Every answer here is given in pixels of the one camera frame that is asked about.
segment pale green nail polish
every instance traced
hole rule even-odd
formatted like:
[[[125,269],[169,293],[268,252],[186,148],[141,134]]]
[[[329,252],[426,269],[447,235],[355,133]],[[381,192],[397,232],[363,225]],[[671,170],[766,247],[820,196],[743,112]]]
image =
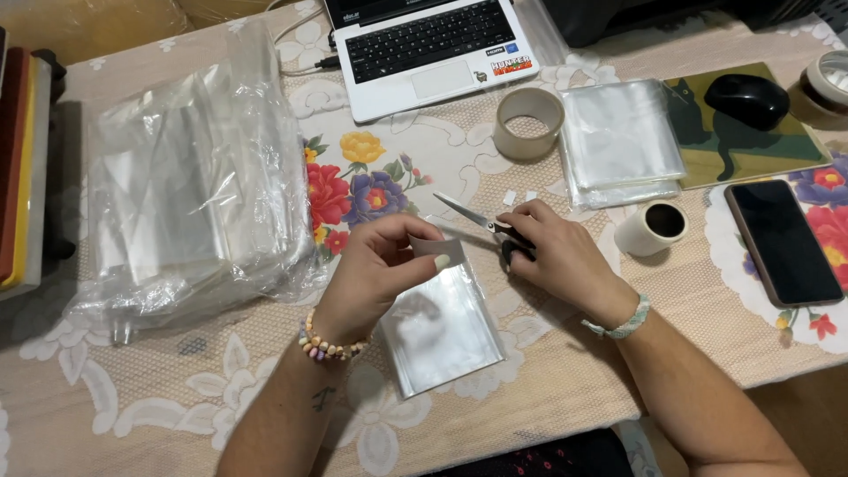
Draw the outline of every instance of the pale green nail polish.
[[[439,255],[436,257],[436,273],[440,273],[442,270],[447,268],[448,264],[450,264],[450,256]]]

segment hand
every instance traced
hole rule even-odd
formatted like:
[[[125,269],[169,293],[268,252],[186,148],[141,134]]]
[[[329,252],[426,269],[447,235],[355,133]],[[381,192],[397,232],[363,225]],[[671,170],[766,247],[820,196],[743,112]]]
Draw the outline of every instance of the hand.
[[[515,275],[580,307],[606,329],[617,328],[636,311],[639,294],[610,269],[579,223],[560,218],[538,199],[499,215],[498,220],[536,245],[536,261],[512,252],[510,271]]]
[[[444,240],[436,226],[404,213],[354,229],[312,318],[313,329],[322,340],[350,345],[371,335],[398,295],[425,283],[448,265],[447,255],[414,258],[408,235]]]

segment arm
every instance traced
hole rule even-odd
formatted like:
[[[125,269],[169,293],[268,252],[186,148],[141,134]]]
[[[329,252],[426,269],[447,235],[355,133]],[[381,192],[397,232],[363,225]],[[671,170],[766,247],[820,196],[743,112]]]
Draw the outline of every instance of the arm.
[[[625,323],[638,294],[612,272],[580,224],[533,200],[498,220],[537,246],[510,269],[573,303],[606,329]],[[616,340],[650,415],[698,477],[805,476],[783,438],[745,393],[659,313]]]
[[[435,277],[448,264],[446,255],[413,258],[407,234],[444,240],[435,226],[406,214],[361,224],[353,231],[312,318],[322,340],[349,345],[370,336],[399,294]],[[233,430],[217,475],[309,474],[349,363],[316,362],[297,340],[290,343]]]

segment black wireless mouse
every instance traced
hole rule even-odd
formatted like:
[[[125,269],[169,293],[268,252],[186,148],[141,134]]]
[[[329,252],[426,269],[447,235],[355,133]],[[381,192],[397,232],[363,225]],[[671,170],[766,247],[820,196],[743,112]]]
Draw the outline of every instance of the black wireless mouse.
[[[716,111],[764,132],[777,127],[789,113],[789,94],[762,76],[719,76],[706,90],[704,101]]]

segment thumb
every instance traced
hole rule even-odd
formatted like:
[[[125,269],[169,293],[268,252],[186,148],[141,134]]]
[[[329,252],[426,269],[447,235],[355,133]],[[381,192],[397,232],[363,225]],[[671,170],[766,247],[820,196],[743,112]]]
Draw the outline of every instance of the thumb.
[[[522,252],[513,250],[510,254],[510,272],[536,283],[538,264],[534,261],[530,261],[530,259],[528,259]]]
[[[402,265],[390,267],[388,290],[392,295],[400,295],[406,290],[425,283],[435,277],[447,265],[447,255],[425,255],[414,258]]]

